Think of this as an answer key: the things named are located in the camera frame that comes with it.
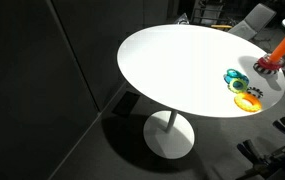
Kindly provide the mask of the black floor plate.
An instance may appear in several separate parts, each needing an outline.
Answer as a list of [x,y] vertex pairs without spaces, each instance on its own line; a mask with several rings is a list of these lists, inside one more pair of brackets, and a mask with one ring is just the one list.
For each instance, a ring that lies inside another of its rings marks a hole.
[[116,104],[112,112],[121,117],[128,117],[139,99],[139,95],[127,91]]

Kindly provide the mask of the grey chair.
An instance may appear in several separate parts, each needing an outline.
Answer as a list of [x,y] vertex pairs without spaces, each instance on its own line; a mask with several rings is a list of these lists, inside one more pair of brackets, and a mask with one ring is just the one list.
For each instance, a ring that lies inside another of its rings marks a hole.
[[253,39],[276,15],[268,6],[257,4],[238,24],[233,26],[228,33],[245,40]]

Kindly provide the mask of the black clamps on tripod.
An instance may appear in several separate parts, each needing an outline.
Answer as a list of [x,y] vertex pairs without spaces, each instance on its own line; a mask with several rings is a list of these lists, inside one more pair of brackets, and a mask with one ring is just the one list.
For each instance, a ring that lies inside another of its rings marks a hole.
[[[285,135],[285,116],[272,125]],[[250,139],[237,145],[240,153],[250,161],[252,167],[235,180],[248,180],[260,176],[262,180],[285,180],[285,144],[271,146],[266,154],[261,154]]]

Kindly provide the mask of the round white pedestal table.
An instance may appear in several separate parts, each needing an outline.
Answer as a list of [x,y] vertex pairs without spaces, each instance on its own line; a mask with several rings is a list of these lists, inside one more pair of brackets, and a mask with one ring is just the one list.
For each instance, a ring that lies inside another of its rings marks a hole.
[[166,106],[144,124],[148,147],[158,156],[178,159],[193,148],[189,113],[214,118],[245,117],[234,103],[224,76],[235,69],[263,92],[262,109],[283,97],[282,72],[264,75],[253,69],[265,52],[233,34],[196,25],[160,25],[140,30],[120,45],[117,64],[126,81],[144,96]]

